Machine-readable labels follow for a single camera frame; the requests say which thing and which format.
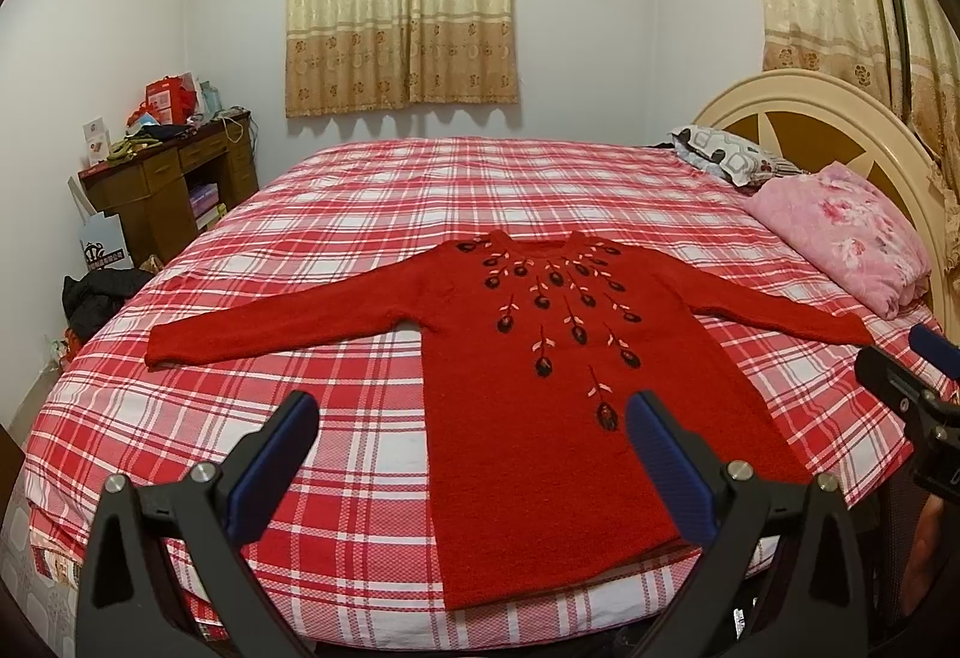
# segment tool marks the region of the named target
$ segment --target blue gripper pad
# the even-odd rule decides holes
[[[910,348],[952,380],[960,378],[960,350],[925,325],[910,329]]]
[[[310,452],[319,425],[320,410],[313,396],[291,393],[260,431],[244,436],[234,447],[241,456],[247,447],[253,458],[227,495],[224,529],[233,546],[259,541]]]
[[[703,439],[684,431],[650,391],[637,393],[627,402],[627,438],[683,540],[703,548],[710,546],[719,529],[716,494],[683,446],[696,447],[690,452],[697,453],[701,465],[706,463],[717,473],[720,460]]]

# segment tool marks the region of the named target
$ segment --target red bag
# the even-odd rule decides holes
[[[161,125],[185,125],[197,107],[197,94],[179,76],[170,76],[147,87],[147,104]]]

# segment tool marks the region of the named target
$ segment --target logo on bag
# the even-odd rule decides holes
[[[113,262],[123,260],[123,250],[118,249],[115,252],[104,252],[104,245],[101,243],[89,243],[83,247],[83,257],[86,260],[86,267],[91,271],[97,268],[106,268]]]

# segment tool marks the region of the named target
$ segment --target sweater sleeve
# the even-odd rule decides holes
[[[273,351],[296,350],[392,329],[402,320],[428,326],[438,294],[445,247],[365,274],[211,311],[150,331],[147,366],[205,365]]]
[[[645,250],[648,265],[695,314],[723,317],[825,344],[870,346],[874,337],[855,314],[834,316],[789,298],[736,284],[663,252]]]

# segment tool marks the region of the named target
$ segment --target pink blanket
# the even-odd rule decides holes
[[[878,317],[894,319],[928,291],[920,236],[889,198],[841,163],[773,179],[743,208]]]

